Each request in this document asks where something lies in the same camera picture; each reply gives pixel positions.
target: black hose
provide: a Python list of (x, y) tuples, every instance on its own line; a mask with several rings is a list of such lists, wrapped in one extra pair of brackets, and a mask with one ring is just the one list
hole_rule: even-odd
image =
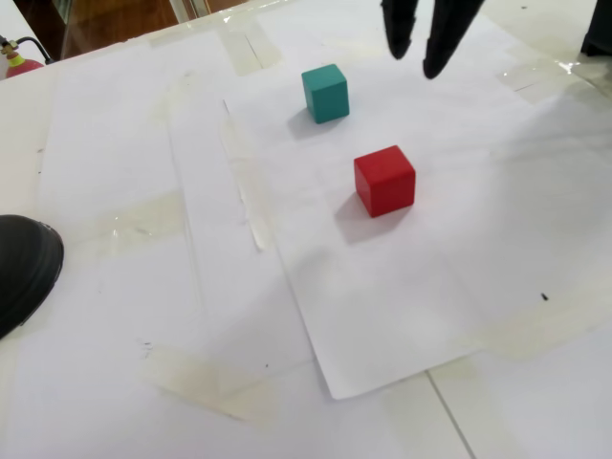
[(38, 40), (36, 40), (35, 38), (32, 38), (31, 36), (24, 36), (24, 37), (19, 38), (17, 40), (17, 44), (20, 45), (24, 41), (31, 41), (31, 42), (33, 42), (38, 47), (38, 51), (40, 51), (42, 53), (42, 55), (45, 57), (45, 64), (49, 65), (49, 64), (53, 64), (55, 62), (53, 59), (51, 59), (51, 56), (42, 47), (42, 45), (38, 42)]

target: masking tape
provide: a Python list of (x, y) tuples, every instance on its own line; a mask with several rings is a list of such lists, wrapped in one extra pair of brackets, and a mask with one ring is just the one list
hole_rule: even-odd
[(214, 362), (199, 361), (178, 349), (156, 345), (144, 360), (141, 374), (148, 383), (231, 418), (256, 426), (266, 426), (273, 420), (276, 403), (269, 381), (223, 393), (221, 372), (245, 379), (239, 372)]
[(516, 360), (550, 351), (612, 318), (612, 286), (606, 285), (606, 279), (542, 300), (529, 312), (460, 339), (458, 344), (479, 342), (485, 350)]
[(223, 21), (225, 27), (217, 33), (240, 77), (270, 68), (282, 60), (280, 50), (270, 41), (252, 11), (227, 15)]
[(443, 405), (430, 386), (426, 373), (397, 382), (381, 395), (382, 408), (391, 431), (406, 458), (461, 457), (470, 459)]
[(262, 174), (249, 145), (231, 119), (221, 127), (221, 142), (238, 185), (240, 198), (247, 210), (255, 245), (264, 251), (274, 244), (273, 213), (269, 204), (271, 193), (261, 178)]
[(476, 457), (530, 457), (512, 435), (470, 358), (451, 361), (428, 372)]
[(228, 53), (233, 70), (239, 77), (263, 68), (246, 35), (226, 28), (220, 29), (217, 33)]

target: red cube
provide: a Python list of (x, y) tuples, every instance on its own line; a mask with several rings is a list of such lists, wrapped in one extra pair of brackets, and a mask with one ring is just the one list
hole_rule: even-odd
[(412, 206), (416, 172), (399, 146), (355, 160), (355, 185), (371, 217)]

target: tile grout line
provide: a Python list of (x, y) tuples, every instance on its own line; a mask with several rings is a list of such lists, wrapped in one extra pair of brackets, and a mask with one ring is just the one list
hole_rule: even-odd
[(442, 393), (440, 392), (440, 389), (436, 385), (436, 382), (431, 377), (431, 374), (429, 373), (429, 370), (426, 370), (425, 374), (427, 375), (427, 378), (429, 379), (429, 383), (433, 387), (433, 390), (435, 391), (436, 396), (438, 397), (438, 400), (440, 401), (440, 403), (442, 404), (442, 407), (444, 408), (445, 412), (447, 413), (448, 418), (450, 419), (450, 422), (452, 423), (452, 426), (454, 427), (455, 431), (457, 432), (457, 435), (459, 435), (459, 439), (461, 440), (461, 443), (463, 444), (464, 448), (468, 452), (468, 456), (470, 457), (470, 459), (477, 459), (476, 458), (476, 454), (474, 454), (474, 451), (473, 451), (473, 449), (470, 446), (470, 443), (468, 443), (468, 439), (466, 438), (466, 436), (464, 435), (463, 431), (461, 430), (461, 427), (459, 427), (459, 424), (457, 423), (457, 420), (455, 419), (455, 417), (453, 416), (452, 412), (450, 411), (450, 408), (448, 407), (447, 401), (444, 400), (444, 397), (442, 396)]

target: clear tape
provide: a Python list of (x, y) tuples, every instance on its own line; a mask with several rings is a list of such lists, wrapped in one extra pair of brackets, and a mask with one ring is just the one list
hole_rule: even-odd
[(283, 60), (282, 53), (257, 22), (260, 12), (272, 11), (294, 0), (253, 1), (196, 19), (148, 37), (152, 47), (178, 43), (192, 33), (216, 31), (240, 77), (267, 69)]
[(606, 59), (580, 55), (575, 47), (553, 36), (526, 41), (506, 53), (521, 64), (497, 78), (531, 104), (566, 93), (598, 112), (610, 109), (609, 102), (594, 97), (599, 94), (592, 91), (612, 98)]
[(219, 375), (238, 374), (214, 362), (203, 362), (185, 352), (156, 345), (148, 354), (141, 369), (142, 378), (164, 390), (217, 413), (256, 426), (267, 426), (275, 415), (275, 395), (272, 384), (255, 382), (243, 389), (223, 393)]
[(255, 245), (264, 251), (274, 244), (271, 193), (261, 178), (261, 172), (249, 145), (231, 119), (224, 122), (221, 127), (221, 142), (238, 185), (240, 198), (247, 210), (247, 219)]

